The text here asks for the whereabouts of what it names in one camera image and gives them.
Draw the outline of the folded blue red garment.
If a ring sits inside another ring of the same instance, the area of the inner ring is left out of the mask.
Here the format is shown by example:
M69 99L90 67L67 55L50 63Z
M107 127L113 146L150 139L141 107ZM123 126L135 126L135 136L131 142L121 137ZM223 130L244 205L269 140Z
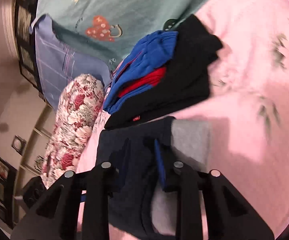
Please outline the folded blue red garment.
M124 85L150 74L173 58L177 35L177 31L158 30L136 43L113 77L104 111L112 114L121 108L124 99L118 98L118 92Z

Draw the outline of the blue plaid pillow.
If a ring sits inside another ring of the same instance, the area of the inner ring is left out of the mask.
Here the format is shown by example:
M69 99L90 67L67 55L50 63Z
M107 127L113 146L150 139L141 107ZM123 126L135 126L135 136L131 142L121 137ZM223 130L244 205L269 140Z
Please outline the blue plaid pillow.
M63 89L81 74L90 74L102 82L105 89L111 83L108 66L100 59L79 53L60 41L53 31L48 14L31 24L35 35L36 63L43 94L53 109L58 108Z

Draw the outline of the dark navy pants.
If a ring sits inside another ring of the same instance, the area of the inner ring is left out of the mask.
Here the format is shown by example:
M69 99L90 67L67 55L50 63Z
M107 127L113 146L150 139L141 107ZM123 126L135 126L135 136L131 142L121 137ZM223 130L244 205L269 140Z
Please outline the dark navy pants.
M207 121L171 116L129 128L104 130L96 163L119 170L119 191L109 199L109 223L138 239L175 239L176 194L159 184L154 142L193 169L206 168L211 126Z

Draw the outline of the pink floral bed sheet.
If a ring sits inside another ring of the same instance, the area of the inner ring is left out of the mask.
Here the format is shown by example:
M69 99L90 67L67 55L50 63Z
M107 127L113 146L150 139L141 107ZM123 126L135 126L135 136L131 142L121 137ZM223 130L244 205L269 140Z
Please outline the pink floral bed sheet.
M279 239L289 225L289 0L209 0L196 17L223 47L211 96L173 113L211 128L220 170Z

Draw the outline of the teal heart blanket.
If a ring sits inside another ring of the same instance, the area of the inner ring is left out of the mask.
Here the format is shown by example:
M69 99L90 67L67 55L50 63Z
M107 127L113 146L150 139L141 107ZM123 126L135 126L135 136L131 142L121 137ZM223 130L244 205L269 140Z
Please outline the teal heart blanket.
M145 35L173 29L208 0L38 0L36 55L49 43L72 49L116 68Z

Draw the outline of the red floral pillow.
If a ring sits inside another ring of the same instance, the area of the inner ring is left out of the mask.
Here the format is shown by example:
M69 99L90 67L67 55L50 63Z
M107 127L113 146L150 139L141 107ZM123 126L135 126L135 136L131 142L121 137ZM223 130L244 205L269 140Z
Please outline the red floral pillow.
M75 172L104 100L104 86L81 74L62 91L40 176L49 188L66 171Z

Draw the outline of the folded black garment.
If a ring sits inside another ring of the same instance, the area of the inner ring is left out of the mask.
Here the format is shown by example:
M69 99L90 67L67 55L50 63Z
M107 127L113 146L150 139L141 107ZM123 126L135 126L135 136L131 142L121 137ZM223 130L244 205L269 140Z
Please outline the folded black garment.
M193 14L176 31L174 57L166 63L165 76L153 88L125 100L110 115L105 129L142 124L209 98L208 66L218 59L217 51L223 45Z

